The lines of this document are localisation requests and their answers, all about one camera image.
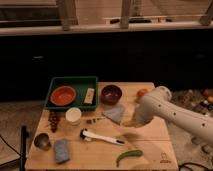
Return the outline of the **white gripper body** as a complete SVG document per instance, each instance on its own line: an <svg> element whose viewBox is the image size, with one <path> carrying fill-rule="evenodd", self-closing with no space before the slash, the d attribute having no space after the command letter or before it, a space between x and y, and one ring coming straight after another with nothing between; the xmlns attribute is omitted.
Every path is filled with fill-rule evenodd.
<svg viewBox="0 0 213 171"><path fill-rule="evenodd" d="M150 115L143 110L135 110L133 113L133 120L137 127L142 127L151 122Z"/></svg>

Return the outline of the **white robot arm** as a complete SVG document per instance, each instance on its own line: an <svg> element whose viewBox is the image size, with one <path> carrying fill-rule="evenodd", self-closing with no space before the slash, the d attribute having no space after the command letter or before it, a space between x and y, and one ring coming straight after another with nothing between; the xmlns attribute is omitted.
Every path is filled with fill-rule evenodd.
<svg viewBox="0 0 213 171"><path fill-rule="evenodd" d="M171 98L167 87L154 88L140 98L133 113L134 120L144 126L158 116L213 145L213 118L174 105Z"/></svg>

